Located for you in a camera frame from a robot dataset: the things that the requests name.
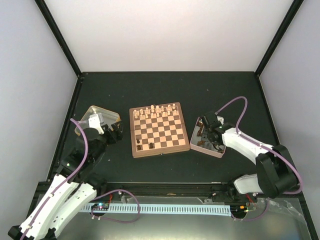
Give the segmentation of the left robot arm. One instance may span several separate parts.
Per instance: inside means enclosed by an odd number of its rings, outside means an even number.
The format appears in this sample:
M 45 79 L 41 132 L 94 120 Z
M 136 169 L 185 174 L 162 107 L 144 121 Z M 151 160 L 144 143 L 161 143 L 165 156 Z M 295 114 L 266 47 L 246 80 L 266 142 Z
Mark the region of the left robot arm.
M 61 162 L 32 213 L 20 225 L 10 228 L 8 235 L 13 240 L 55 240 L 82 207 L 107 195 L 105 180 L 93 173 L 93 168 L 107 146 L 123 138 L 123 123 L 118 120 L 111 125 L 102 124 L 97 116 L 71 122 L 82 140 Z

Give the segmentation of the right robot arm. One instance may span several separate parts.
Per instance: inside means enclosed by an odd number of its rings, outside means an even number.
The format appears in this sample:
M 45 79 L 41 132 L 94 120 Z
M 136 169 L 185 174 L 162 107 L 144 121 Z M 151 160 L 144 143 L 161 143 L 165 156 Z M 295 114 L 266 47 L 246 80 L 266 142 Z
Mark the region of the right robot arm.
M 237 125 L 221 123 L 214 112 L 208 112 L 200 119 L 211 144 L 237 151 L 256 167 L 255 174 L 240 176 L 228 187 L 230 200 L 238 202 L 248 193 L 264 194 L 274 199 L 281 194 L 293 194 L 300 186 L 298 172 L 285 146 L 260 142 L 241 132 Z

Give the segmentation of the wooden chess board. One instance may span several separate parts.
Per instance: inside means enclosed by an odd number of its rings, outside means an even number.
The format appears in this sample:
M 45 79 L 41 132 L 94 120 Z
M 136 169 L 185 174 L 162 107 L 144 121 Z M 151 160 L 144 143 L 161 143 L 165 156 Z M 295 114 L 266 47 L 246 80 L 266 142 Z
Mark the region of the wooden chess board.
M 177 115 L 168 115 L 168 105 L 175 104 Z M 160 117 L 157 117 L 156 106 L 164 107 L 166 116 L 160 110 Z M 149 109 L 149 114 L 146 114 L 146 107 Z M 144 119 L 140 120 L 140 109 L 144 110 Z M 134 118 L 134 110 L 137 110 L 138 118 Z M 186 152 L 190 150 L 189 138 L 185 126 L 181 104 L 179 102 L 172 102 L 167 104 L 154 105 L 155 118 L 151 118 L 151 105 L 135 107 L 129 110 L 130 119 L 130 135 L 132 156 L 134 158 L 158 156 L 164 154 Z M 136 140 L 136 135 L 141 135 L 140 140 Z M 149 144 L 153 143 L 154 148 L 149 148 Z M 141 145 L 142 150 L 137 150 L 137 145 Z

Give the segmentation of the small circuit board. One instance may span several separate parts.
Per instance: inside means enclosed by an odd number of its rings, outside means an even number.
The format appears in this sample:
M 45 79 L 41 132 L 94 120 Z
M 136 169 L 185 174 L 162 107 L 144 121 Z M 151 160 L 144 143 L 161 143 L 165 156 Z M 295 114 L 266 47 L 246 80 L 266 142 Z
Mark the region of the small circuit board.
M 91 206 L 91 210 L 93 211 L 107 211 L 109 209 L 108 203 L 95 203 Z

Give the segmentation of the gold metal tin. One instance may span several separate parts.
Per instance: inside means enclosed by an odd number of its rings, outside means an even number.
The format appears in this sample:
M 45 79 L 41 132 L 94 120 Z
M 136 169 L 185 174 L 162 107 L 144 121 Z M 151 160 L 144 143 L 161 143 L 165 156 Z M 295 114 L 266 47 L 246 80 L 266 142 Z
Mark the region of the gold metal tin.
M 112 124 L 120 120 L 121 118 L 118 113 L 92 105 L 85 112 L 78 124 L 83 130 L 94 128 L 100 135 L 103 135 L 107 131 L 106 127 L 114 130 Z

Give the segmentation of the pink metal tin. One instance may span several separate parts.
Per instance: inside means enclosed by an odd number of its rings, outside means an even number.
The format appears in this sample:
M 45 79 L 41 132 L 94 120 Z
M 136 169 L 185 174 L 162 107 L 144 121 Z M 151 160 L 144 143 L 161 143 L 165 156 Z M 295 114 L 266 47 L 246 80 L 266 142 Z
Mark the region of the pink metal tin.
M 212 144 L 207 139 L 207 130 L 205 129 L 203 121 L 202 126 L 197 126 L 198 120 L 202 121 L 202 119 L 198 117 L 190 139 L 190 148 L 216 158 L 221 158 L 225 154 L 226 147 L 224 145 Z M 205 141 L 204 145 L 197 146 L 197 142 L 199 141 Z

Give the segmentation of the white queen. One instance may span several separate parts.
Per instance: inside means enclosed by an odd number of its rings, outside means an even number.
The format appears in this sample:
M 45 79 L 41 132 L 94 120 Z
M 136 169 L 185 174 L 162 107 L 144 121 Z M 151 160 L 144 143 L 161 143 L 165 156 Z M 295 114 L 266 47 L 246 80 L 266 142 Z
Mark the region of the white queen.
M 154 106 L 154 105 L 151 105 L 151 106 L 150 106 L 150 109 L 151 109 L 151 113 L 154 113 L 154 112 L 155 112 L 155 106 Z

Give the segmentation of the white king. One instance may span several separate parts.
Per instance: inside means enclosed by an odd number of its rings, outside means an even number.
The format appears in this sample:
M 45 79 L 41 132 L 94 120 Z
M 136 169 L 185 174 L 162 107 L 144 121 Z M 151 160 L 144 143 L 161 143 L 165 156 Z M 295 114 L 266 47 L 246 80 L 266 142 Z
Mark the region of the white king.
M 156 113 L 160 113 L 161 112 L 161 109 L 160 109 L 160 107 L 158 105 L 155 107 L 155 112 Z

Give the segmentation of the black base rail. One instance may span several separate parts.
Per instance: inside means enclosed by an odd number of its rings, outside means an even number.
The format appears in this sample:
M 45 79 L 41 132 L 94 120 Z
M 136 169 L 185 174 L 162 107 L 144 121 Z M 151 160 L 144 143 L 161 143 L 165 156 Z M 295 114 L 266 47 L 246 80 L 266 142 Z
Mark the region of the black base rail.
M 225 203 L 257 202 L 258 197 L 264 197 L 262 193 L 238 193 L 230 183 L 108 182 L 98 188 L 97 195 L 112 190 L 115 190 L 114 195 L 124 194 L 126 190 L 136 197 L 196 197 Z

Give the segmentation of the black frame post left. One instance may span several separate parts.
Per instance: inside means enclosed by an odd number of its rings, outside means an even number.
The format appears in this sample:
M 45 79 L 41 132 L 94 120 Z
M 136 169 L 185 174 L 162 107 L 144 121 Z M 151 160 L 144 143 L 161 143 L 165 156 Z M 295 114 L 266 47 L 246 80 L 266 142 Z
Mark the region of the black frame post left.
M 79 77 L 82 74 L 63 34 L 61 33 L 49 7 L 45 0 L 35 0 L 34 1 L 40 10 L 42 16 L 44 17 L 47 25 L 49 26 L 51 32 L 53 33 L 58 45 L 60 46 L 62 52 L 64 53 L 66 59 L 68 60 L 72 70 L 74 71 L 75 75 Z

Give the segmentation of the black frame post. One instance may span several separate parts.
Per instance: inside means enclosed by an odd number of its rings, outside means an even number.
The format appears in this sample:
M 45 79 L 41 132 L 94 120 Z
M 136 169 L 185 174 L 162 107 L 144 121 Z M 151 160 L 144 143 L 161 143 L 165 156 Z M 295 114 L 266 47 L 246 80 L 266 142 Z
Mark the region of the black frame post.
M 272 38 L 266 52 L 264 53 L 257 69 L 255 70 L 255 76 L 259 78 L 263 73 L 265 67 L 267 66 L 268 62 L 270 61 L 273 53 L 275 52 L 276 48 L 278 47 L 279 43 L 281 42 L 283 36 L 285 35 L 286 31 L 288 30 L 289 26 L 291 25 L 293 19 L 295 18 L 296 14 L 298 13 L 300 7 L 302 6 L 304 0 L 293 0 L 288 11 L 286 12 L 281 24 L 279 25 L 274 37 Z
M 63 34 L 61 33 L 49 7 L 45 0 L 35 0 L 34 1 L 40 10 L 42 16 L 44 17 L 47 25 L 49 26 L 51 32 L 53 33 L 58 45 L 60 46 L 62 52 L 64 53 L 66 59 L 68 60 L 72 70 L 74 71 L 75 75 L 79 77 L 82 74 Z

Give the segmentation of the black frame post right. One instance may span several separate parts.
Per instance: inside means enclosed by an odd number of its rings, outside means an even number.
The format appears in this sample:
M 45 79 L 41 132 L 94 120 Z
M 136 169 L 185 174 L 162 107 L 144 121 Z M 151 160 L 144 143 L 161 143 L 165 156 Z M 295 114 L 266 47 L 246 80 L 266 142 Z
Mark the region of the black frame post right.
M 264 53 L 257 69 L 255 70 L 255 76 L 259 78 L 263 73 L 265 67 L 267 66 L 268 62 L 270 61 L 273 53 L 275 52 L 276 48 L 278 47 L 279 43 L 281 42 L 283 36 L 285 35 L 286 31 L 288 30 L 289 26 L 291 25 L 293 19 L 295 18 L 296 14 L 298 13 L 300 7 L 302 6 L 304 0 L 293 0 L 288 11 L 286 12 L 281 24 L 279 25 L 274 37 L 272 38 L 266 52 Z

